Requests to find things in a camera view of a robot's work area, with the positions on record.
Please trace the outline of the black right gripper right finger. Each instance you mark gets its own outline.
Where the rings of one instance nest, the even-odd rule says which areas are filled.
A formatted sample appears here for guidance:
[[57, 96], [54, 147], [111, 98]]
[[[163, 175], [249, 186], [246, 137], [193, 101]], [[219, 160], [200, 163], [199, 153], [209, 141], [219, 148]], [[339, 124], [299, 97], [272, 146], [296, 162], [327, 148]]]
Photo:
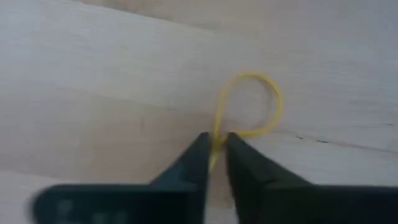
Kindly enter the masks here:
[[397, 223], [397, 187], [313, 184], [235, 133], [226, 166], [239, 223]]

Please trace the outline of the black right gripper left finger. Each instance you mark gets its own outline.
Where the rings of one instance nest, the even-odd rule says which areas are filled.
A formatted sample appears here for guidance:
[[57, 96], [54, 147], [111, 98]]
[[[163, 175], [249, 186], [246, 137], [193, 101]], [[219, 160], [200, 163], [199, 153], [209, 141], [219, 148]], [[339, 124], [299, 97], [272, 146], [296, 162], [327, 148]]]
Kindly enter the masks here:
[[148, 184], [60, 184], [30, 201], [34, 223], [203, 223], [211, 139], [201, 133]]

